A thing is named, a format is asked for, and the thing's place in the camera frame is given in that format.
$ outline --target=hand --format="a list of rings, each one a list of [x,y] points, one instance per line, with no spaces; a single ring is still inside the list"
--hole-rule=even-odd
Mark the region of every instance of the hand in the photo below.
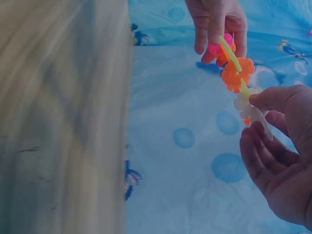
[[[312,230],[312,89],[273,87],[249,100],[270,110],[267,121],[290,137],[299,153],[275,137],[270,141],[255,122],[240,139],[248,173],[278,217]]]
[[[245,57],[247,53],[247,19],[238,0],[185,0],[195,25],[195,51],[204,53],[208,41],[220,44],[219,36],[234,34],[236,55]],[[210,63],[213,55],[206,50],[202,62]]]

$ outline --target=blue circle pattern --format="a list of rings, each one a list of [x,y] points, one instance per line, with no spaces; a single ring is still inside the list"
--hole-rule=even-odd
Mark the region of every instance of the blue circle pattern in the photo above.
[[[181,148],[191,148],[195,143],[193,132],[186,128],[178,128],[173,134],[174,142]]]
[[[179,7],[173,7],[168,11],[168,17],[173,22],[180,22],[183,20],[185,12]]]
[[[239,130],[238,120],[229,112],[222,111],[216,116],[216,124],[220,132],[226,135],[235,135]]]
[[[239,182],[246,174],[242,158],[231,153],[223,153],[215,157],[211,169],[215,177],[226,183]]]

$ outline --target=blue bedsheet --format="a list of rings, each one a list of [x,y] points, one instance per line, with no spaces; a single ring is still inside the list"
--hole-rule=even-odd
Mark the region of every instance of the blue bedsheet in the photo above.
[[[244,0],[251,87],[312,87],[311,1]],[[135,47],[129,116],[128,234],[298,234],[269,209],[239,152],[245,127],[220,68],[200,63],[182,0],[130,0]],[[273,129],[291,149],[291,141]]]

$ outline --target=light gray surface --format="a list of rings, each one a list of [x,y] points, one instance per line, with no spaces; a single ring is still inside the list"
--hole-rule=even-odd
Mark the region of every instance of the light gray surface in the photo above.
[[[124,232],[126,0],[0,0],[0,233]]]

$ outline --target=orange flower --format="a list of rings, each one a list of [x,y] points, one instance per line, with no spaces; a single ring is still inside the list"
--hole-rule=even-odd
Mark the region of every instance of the orange flower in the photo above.
[[[244,79],[245,83],[249,84],[250,75],[255,71],[254,63],[250,58],[238,58],[238,61],[242,67],[242,71],[240,73],[237,71],[233,61],[231,61],[225,66],[225,70],[221,74],[228,90],[234,91],[236,94],[240,92],[240,79]]]

